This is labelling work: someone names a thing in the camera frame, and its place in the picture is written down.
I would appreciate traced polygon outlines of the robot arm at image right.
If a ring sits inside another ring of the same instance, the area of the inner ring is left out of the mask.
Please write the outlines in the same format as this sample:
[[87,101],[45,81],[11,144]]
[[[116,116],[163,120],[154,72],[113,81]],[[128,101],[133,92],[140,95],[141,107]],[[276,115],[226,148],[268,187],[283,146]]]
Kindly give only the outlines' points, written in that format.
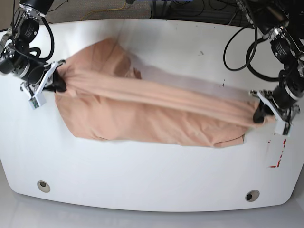
[[302,0],[239,0],[239,8],[247,20],[256,26],[261,38],[247,50],[250,59],[258,44],[269,41],[276,59],[283,64],[277,78],[257,72],[251,65],[249,71],[256,77],[278,82],[273,91],[262,91],[270,105],[260,102],[253,120],[264,121],[267,115],[278,113],[280,118],[290,123],[299,108],[295,105],[304,96],[304,2]]

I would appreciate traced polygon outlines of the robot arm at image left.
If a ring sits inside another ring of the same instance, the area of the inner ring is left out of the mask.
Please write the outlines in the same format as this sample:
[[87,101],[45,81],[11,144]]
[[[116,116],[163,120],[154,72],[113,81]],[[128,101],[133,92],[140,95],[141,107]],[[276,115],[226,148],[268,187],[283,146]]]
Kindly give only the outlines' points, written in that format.
[[[62,93],[67,89],[57,70],[66,61],[48,63],[55,51],[54,35],[46,21],[52,4],[51,0],[21,0],[18,15],[13,16],[11,27],[0,41],[0,72],[12,73],[21,79],[20,89],[27,92],[31,100],[44,90]],[[50,52],[46,57],[40,56],[40,48],[30,47],[40,23],[50,36]]]

